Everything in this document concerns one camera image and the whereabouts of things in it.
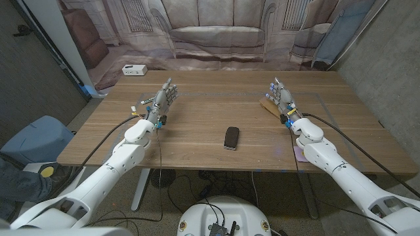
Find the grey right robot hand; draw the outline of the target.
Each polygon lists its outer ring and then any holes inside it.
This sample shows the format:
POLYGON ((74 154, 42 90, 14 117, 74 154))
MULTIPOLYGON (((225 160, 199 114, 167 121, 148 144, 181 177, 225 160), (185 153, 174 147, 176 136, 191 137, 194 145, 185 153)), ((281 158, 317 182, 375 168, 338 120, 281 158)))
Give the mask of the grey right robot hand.
POLYGON ((265 97, 277 106, 281 121, 293 124, 302 118, 290 91, 277 77, 270 84, 270 92, 266 93, 265 97))

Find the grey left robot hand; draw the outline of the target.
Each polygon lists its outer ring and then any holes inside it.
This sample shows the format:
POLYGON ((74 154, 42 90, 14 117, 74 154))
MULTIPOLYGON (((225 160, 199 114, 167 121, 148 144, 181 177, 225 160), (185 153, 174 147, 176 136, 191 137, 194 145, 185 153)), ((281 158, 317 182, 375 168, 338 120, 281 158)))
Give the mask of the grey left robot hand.
POLYGON ((157 123, 160 117, 167 115, 171 104, 177 97, 178 88, 176 85, 172 84, 172 79, 168 78, 152 100, 152 105, 146 120, 151 123, 157 123))

